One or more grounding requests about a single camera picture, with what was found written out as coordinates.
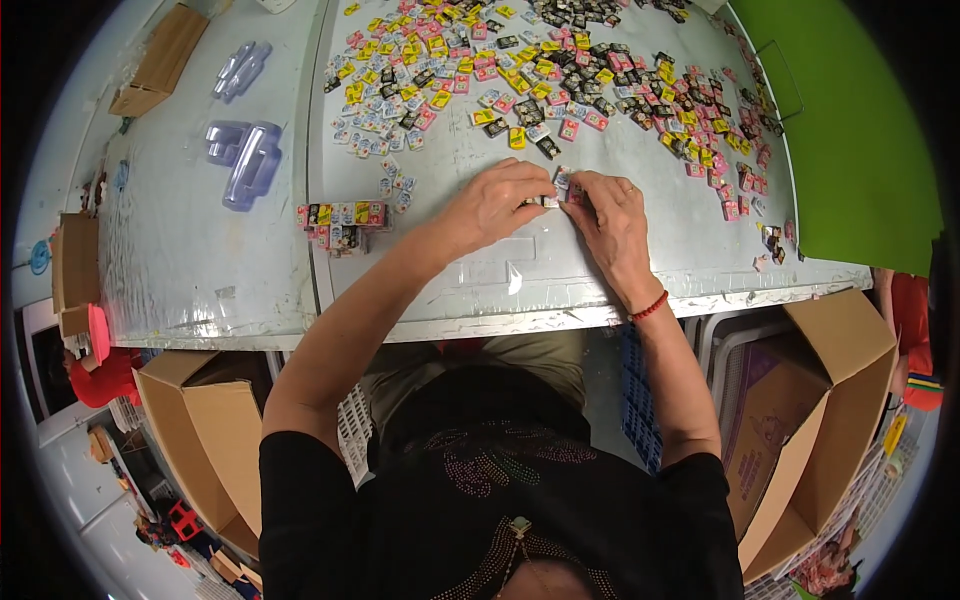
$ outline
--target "pants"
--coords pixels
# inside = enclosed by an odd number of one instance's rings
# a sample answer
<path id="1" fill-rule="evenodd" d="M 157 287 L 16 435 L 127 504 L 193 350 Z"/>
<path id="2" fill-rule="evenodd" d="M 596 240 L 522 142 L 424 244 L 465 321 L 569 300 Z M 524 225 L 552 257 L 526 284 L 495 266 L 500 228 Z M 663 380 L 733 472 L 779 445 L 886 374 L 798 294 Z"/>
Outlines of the pants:
<path id="1" fill-rule="evenodd" d="M 488 338 L 474 356 L 448 357 L 430 342 L 384 344 L 360 378 L 379 432 L 410 394 L 437 375 L 464 365 L 501 365 L 525 369 L 583 410 L 586 403 L 584 330 L 521 333 Z"/>

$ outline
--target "blue plastic crate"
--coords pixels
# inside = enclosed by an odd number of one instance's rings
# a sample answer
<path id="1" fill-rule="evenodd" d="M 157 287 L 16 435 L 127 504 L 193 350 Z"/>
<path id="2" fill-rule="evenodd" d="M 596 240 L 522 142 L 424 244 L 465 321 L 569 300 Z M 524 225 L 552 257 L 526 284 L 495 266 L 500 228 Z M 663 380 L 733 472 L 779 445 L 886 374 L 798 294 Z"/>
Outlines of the blue plastic crate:
<path id="1" fill-rule="evenodd" d="M 620 335 L 621 428 L 647 471 L 654 474 L 660 470 L 663 439 L 654 419 L 654 398 L 647 382 L 643 348 L 632 325 L 623 325 Z"/>

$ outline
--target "red clothing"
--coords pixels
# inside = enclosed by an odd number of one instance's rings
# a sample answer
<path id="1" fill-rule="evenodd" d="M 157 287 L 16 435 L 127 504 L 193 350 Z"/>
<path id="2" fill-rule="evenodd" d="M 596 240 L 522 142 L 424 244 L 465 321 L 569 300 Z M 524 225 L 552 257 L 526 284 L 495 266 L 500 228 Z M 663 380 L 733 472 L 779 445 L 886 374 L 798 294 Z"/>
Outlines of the red clothing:
<path id="1" fill-rule="evenodd" d="M 894 325 L 900 333 L 900 355 L 907 356 L 907 387 L 903 401 L 929 411 L 940 406 L 943 388 L 933 378 L 933 357 L 930 355 L 930 332 L 927 324 L 926 277 L 906 273 L 894 275 L 891 289 L 894 304 Z"/>
<path id="2" fill-rule="evenodd" d="M 100 408 L 118 396 L 137 396 L 131 352 L 129 348 L 111 348 L 104 364 L 91 372 L 80 361 L 74 363 L 70 383 L 77 399 L 90 408 Z"/>

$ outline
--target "pendant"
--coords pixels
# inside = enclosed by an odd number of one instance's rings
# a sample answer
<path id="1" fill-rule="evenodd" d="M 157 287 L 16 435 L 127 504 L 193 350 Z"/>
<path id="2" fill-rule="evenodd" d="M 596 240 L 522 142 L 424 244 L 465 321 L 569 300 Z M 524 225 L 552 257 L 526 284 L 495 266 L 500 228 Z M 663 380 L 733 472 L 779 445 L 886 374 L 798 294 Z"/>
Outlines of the pendant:
<path id="1" fill-rule="evenodd" d="M 534 524 L 524 516 L 518 516 L 510 523 L 510 528 L 514 530 L 514 534 L 518 540 L 523 540 L 523 535 L 533 526 Z"/>

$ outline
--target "floor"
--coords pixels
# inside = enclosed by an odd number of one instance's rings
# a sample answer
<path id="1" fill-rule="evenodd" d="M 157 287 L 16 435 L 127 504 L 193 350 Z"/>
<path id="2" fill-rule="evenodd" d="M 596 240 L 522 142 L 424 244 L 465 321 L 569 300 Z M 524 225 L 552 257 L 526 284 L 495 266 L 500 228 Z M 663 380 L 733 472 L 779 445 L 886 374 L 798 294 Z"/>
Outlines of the floor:
<path id="1" fill-rule="evenodd" d="M 643 468 L 634 447 L 620 430 L 620 336 L 609 327 L 587 330 L 584 384 L 594 447 Z"/>

